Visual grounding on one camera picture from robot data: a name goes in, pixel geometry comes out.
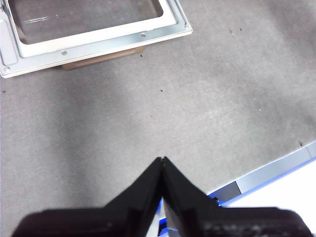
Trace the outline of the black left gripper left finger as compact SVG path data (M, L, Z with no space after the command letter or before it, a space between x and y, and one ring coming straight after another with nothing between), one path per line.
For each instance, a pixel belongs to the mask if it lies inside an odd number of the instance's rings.
M14 237L144 237L161 200L162 159L108 204L93 208L48 209L26 215Z

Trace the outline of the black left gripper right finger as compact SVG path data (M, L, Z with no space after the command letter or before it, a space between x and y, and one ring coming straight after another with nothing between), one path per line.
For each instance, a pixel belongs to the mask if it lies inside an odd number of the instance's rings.
M163 199L182 237L310 237L295 212L276 207L222 207L164 157Z

